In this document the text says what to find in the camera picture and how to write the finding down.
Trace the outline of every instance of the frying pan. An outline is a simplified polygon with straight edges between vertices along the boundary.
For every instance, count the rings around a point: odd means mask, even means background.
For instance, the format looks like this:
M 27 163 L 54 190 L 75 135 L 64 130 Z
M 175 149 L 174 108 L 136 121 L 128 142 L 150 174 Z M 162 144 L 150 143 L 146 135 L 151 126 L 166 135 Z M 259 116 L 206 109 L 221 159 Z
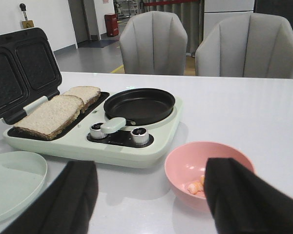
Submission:
M 109 119 L 123 117 L 127 126 L 147 125 L 165 119 L 172 112 L 175 97 L 152 88 L 131 89 L 111 96 L 104 103 Z

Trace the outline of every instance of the silver knob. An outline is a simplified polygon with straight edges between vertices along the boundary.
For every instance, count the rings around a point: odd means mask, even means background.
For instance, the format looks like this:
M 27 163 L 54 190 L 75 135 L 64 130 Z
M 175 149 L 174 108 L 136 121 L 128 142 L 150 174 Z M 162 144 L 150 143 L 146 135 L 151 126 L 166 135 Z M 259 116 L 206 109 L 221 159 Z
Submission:
M 95 123 L 90 126 L 90 135 L 93 139 L 103 139 L 107 136 L 106 133 L 101 131 L 101 125 L 103 123 Z
M 149 135 L 145 128 L 135 128 L 131 132 L 131 137 L 136 145 L 144 145 L 148 143 Z

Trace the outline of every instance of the bread slice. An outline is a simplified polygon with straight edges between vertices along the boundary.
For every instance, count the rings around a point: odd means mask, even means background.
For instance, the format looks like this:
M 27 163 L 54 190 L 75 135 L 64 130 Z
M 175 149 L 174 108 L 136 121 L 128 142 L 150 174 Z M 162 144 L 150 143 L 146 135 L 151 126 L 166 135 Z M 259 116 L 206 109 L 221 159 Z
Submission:
M 83 107 L 84 102 L 79 97 L 57 95 L 15 123 L 14 127 L 32 136 L 52 140 L 78 117 Z
M 81 98 L 84 101 L 84 108 L 82 109 L 84 113 L 89 106 L 99 99 L 101 90 L 94 86 L 76 86 L 63 93 L 63 95 L 74 95 Z

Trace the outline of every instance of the floor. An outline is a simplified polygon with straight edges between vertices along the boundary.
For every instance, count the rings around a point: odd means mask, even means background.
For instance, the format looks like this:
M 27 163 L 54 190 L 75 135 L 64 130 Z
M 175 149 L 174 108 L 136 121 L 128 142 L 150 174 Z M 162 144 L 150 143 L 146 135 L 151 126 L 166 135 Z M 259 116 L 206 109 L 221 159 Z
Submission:
M 97 73 L 125 73 L 119 47 L 119 37 L 128 19 L 119 21 L 119 35 L 103 37 L 103 40 L 117 40 L 104 48 L 72 48 L 55 55 L 58 66 L 63 72 L 97 72 Z M 187 56 L 185 76 L 195 75 L 195 59 Z

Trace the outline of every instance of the pink bowl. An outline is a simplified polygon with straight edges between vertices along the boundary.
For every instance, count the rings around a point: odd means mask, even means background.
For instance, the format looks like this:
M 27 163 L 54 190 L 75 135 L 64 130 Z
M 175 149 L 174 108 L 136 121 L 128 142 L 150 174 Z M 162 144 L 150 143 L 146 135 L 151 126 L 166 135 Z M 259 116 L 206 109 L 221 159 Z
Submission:
M 232 157 L 250 171 L 254 167 L 240 151 L 228 145 L 211 141 L 195 141 L 181 145 L 170 152 L 165 160 L 165 173 L 175 195 L 186 205 L 201 211 L 209 211 L 204 192 L 192 195 L 189 184 L 200 181 L 210 157 Z

